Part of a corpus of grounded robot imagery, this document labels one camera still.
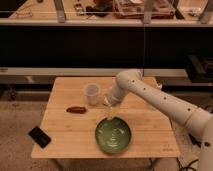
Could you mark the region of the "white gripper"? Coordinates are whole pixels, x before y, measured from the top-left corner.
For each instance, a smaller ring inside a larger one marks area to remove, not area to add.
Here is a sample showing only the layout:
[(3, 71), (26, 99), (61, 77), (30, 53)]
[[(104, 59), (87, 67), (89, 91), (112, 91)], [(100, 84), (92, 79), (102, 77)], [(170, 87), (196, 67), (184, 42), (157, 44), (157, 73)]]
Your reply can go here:
[(126, 92), (117, 85), (113, 85), (110, 91), (104, 98), (104, 104), (109, 106), (107, 119), (112, 120), (114, 118), (114, 107), (122, 103), (126, 96)]

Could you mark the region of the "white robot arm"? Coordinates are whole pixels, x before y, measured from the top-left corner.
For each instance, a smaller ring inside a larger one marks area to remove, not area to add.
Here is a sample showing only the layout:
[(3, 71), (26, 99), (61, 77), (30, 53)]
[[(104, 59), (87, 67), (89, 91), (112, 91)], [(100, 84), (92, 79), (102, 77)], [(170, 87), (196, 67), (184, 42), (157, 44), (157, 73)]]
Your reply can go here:
[(200, 141), (197, 171), (213, 169), (213, 114), (146, 84), (139, 69), (119, 72), (104, 103), (107, 106), (117, 106), (128, 93), (142, 98)]

